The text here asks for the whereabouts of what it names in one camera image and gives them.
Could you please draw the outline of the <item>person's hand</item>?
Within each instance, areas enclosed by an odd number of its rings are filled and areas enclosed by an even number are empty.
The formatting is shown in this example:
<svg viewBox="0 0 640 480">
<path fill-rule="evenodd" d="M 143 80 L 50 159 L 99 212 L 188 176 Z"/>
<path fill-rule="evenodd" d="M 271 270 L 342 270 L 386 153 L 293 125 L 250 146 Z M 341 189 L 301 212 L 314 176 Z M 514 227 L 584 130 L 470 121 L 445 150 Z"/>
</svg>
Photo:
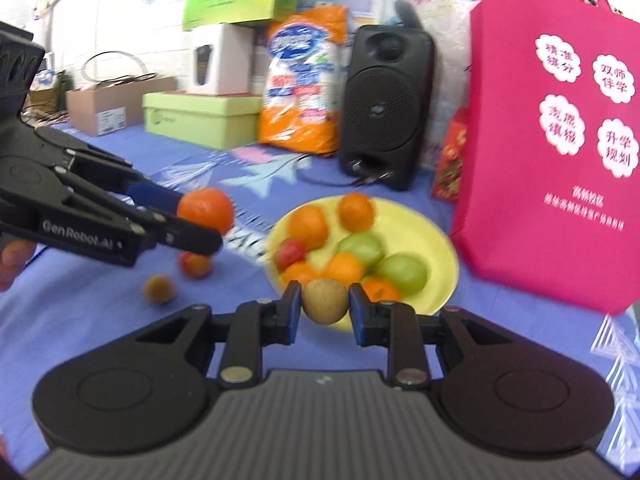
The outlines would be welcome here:
<svg viewBox="0 0 640 480">
<path fill-rule="evenodd" d="M 8 290 L 32 258 L 36 245 L 28 240 L 12 240 L 1 252 L 0 290 Z"/>
</svg>

